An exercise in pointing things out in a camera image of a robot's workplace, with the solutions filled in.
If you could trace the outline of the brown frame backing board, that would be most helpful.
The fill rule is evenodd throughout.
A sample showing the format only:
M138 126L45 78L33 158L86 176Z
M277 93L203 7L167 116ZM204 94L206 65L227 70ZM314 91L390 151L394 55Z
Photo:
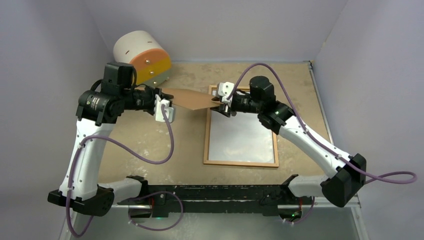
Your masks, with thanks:
M183 88L160 88L163 94L172 95L169 105L177 105L189 110L208 109L219 106L219 101L212 101L214 96L209 93L198 92Z

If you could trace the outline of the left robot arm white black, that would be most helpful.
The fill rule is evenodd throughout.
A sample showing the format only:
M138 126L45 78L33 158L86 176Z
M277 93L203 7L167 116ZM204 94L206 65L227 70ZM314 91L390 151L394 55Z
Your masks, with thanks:
M137 83L133 65L109 62L103 78L93 83L78 99L76 135L72 156L60 187L48 193L49 203L67 212L102 217L112 205L131 199L146 203L149 191L141 176L100 184L98 175L106 144L118 118L125 111L143 111L158 122L174 120L173 96L161 88Z

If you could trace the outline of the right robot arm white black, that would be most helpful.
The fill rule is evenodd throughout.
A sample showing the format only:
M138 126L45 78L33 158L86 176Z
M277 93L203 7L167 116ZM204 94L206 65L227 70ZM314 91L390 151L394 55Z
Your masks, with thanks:
M274 85L267 77L253 77L248 92L237 90L232 82L220 82L213 100L220 104L211 110L227 118L237 113L256 114L262 126L294 144L323 170L324 175L290 176L281 185L284 202L323 197L344 207L365 184L366 159L337 148L305 125L293 108L276 99Z

